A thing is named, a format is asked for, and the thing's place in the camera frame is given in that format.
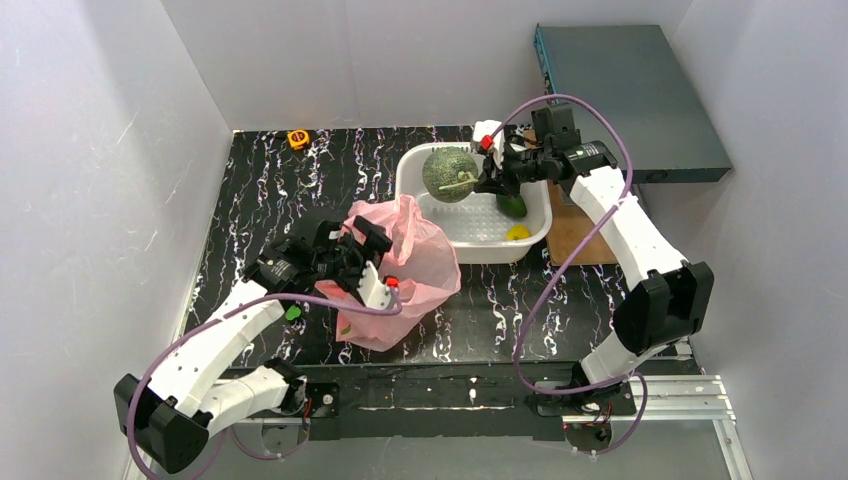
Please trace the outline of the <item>green fake melon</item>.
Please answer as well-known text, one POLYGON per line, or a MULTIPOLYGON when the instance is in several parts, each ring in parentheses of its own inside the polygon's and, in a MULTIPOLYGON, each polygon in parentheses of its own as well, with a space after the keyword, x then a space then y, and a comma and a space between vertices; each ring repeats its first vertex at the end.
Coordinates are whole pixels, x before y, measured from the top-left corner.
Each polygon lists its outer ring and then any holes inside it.
POLYGON ((430 196, 442 203, 458 203, 473 192, 480 170, 463 147, 440 147, 425 160, 422 180, 430 196))

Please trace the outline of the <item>pink plastic bag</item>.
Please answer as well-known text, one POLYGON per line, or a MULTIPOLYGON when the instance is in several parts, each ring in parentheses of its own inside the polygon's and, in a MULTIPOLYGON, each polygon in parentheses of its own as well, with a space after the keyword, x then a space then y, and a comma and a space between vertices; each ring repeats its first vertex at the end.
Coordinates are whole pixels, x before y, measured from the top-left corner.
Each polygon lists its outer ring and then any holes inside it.
POLYGON ((461 273, 450 240, 439 226, 423 217, 414 197, 402 194, 380 203, 356 201, 348 210, 345 225, 351 227, 357 216, 383 227, 392 240, 377 270, 382 277, 399 280, 402 312, 386 317, 339 310, 335 340, 384 352, 460 290, 461 273))

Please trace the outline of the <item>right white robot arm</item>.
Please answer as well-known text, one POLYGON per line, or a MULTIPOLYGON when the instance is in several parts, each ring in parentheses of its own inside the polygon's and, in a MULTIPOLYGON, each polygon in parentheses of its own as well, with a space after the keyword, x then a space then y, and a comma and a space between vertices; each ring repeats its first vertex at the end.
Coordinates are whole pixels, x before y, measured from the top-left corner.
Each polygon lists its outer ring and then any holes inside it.
POLYGON ((574 405, 600 402, 643 362, 701 330, 714 273, 690 262, 648 217, 631 192, 627 152, 616 156, 600 140, 583 140, 567 104, 531 116, 537 144, 520 151, 503 136, 503 123, 474 125, 471 148, 483 157, 474 190, 515 197, 524 184, 552 182, 592 220, 586 237, 602 236, 615 256, 627 293, 614 310, 612 332, 573 367, 568 386, 528 386, 574 405))

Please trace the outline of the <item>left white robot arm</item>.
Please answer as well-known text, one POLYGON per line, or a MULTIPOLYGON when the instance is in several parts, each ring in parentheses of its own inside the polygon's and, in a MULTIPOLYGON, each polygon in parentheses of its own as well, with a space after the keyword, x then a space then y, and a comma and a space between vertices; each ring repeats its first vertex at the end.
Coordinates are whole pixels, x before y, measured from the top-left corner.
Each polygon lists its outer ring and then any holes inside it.
POLYGON ((306 374, 274 358, 222 382, 231 363, 267 327, 300 316, 303 305, 386 317, 402 306, 398 281, 378 268, 392 247, 386 229, 362 216, 350 222, 304 217, 266 244, 221 306, 160 353, 141 377, 114 387, 117 416, 131 458, 155 478, 190 466, 208 441, 263 411, 309 427, 319 408, 306 374))

